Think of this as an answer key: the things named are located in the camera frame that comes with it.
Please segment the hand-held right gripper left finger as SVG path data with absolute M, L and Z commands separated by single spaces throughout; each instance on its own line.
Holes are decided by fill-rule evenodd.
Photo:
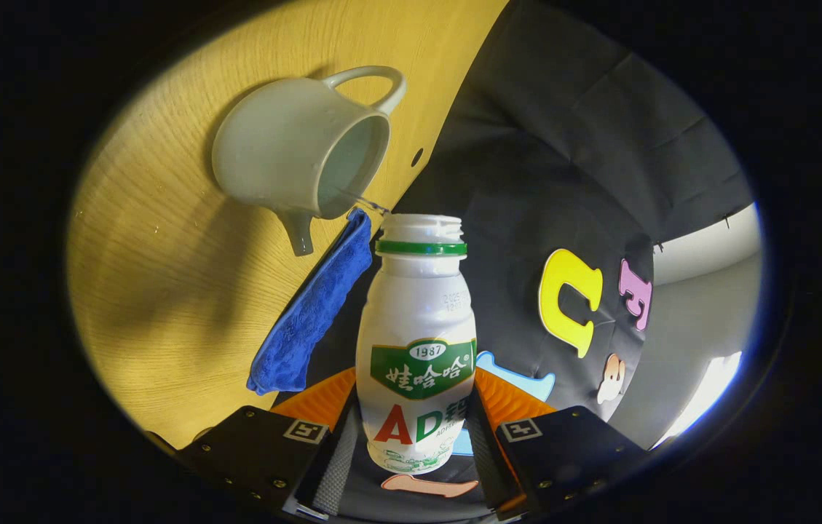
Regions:
M 257 509 L 304 522 L 336 517 L 360 434 L 355 369 L 271 409 L 241 407 L 175 454 Z

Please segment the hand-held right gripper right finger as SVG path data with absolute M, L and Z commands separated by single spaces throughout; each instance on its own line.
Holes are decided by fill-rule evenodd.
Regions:
M 555 409 L 483 369 L 467 427 L 485 504 L 498 520 L 571 509 L 639 473 L 650 457 L 590 409 Z

